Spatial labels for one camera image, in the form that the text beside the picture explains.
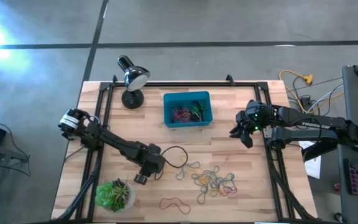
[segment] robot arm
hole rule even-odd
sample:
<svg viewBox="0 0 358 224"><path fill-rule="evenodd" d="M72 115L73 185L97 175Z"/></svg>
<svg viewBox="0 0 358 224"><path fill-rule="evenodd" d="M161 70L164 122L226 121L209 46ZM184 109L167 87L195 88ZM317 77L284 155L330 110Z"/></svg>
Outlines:
<svg viewBox="0 0 358 224"><path fill-rule="evenodd" d="M285 106L266 105L251 100L247 108L236 115L237 126L230 133L232 138L240 138L248 148L253 146L250 134L266 128L273 129L272 141L281 143L282 147L291 141L333 139L339 144L354 146L358 144L358 126L344 118L331 118L304 114ZM320 130L289 130L286 127L306 126Z"/></svg>
<svg viewBox="0 0 358 224"><path fill-rule="evenodd" d="M86 120L89 121L87 126L84 125ZM104 142L118 149L127 160L141 166L134 180L139 184L146 184L147 177L161 172L164 167L165 159L160 155L161 148L154 144L147 146L137 141L126 141L97 121L91 120L91 116L85 111L68 110L58 126L63 131L63 136L78 136L85 147L97 149Z"/></svg>

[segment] black stand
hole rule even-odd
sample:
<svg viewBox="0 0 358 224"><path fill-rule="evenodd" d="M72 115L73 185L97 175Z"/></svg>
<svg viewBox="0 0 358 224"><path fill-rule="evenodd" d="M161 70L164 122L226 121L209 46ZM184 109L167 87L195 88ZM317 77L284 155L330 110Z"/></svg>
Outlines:
<svg viewBox="0 0 358 224"><path fill-rule="evenodd" d="M128 91L122 94L122 104L128 109L135 109L142 106L144 101L144 95L140 90Z"/></svg>

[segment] wooden tabletop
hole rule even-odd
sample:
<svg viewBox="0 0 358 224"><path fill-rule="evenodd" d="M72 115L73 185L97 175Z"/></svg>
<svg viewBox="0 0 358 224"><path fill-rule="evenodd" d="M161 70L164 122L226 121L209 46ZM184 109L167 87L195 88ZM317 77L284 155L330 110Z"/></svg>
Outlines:
<svg viewBox="0 0 358 224"><path fill-rule="evenodd" d="M271 101L275 105L289 106L282 81L268 82ZM100 82L85 82L78 108L94 113ZM167 164L164 175L158 181L150 178L146 185L133 181L140 167L127 161L119 151L105 145L99 183L120 178L128 179L136 191L135 206L124 213L110 213L95 207L94 222L268 222L276 221L275 206L270 186L269 172L262 135L252 135L254 146L247 149L239 139L229 138L229 131L235 126L235 116L244 110L249 100L255 99L252 87L143 87L144 104L137 109L123 107L121 95L124 88L114 88L109 113L109 125L114 134L127 141L154 143L165 150L170 146L182 146L189 155L189 163L199 161L203 170L219 166L218 176L235 175L238 188L236 194L227 196L206 196L200 205L196 198L200 187L191 178L193 171L186 170L183 180L176 180L179 173ZM165 93L208 91L211 97L213 122L209 126L190 128L167 128L163 122L163 95ZM80 147L79 141L69 143L67 154ZM172 164L181 164L184 153L174 149L164 156ZM291 191L306 210L316 217L313 197L299 147L287 146L283 150ZM78 193L86 158L83 150L66 161L60 179L52 218L61 215ZM88 210L90 191L87 194L84 211ZM285 199L280 194L283 210ZM159 208L162 198L180 198L190 205L191 212L182 214L172 206Z"/></svg>

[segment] white paper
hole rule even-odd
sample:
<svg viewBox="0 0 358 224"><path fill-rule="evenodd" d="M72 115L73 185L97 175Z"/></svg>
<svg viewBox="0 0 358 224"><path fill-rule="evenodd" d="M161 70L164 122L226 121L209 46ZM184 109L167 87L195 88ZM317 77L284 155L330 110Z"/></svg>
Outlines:
<svg viewBox="0 0 358 224"><path fill-rule="evenodd" d="M314 142L311 141L300 141L299 146L303 149L306 149L309 146L314 145ZM314 159L305 162L306 173L310 177L320 179L320 168L321 168L321 156L318 156Z"/></svg>

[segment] potted plant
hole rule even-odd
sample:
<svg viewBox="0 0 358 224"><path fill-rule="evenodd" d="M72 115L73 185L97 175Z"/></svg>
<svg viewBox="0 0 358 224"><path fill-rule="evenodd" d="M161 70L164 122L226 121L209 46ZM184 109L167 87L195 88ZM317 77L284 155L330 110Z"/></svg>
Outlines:
<svg viewBox="0 0 358 224"><path fill-rule="evenodd" d="M110 212L124 212L135 203L135 190L120 179L101 184L96 189L95 202Z"/></svg>

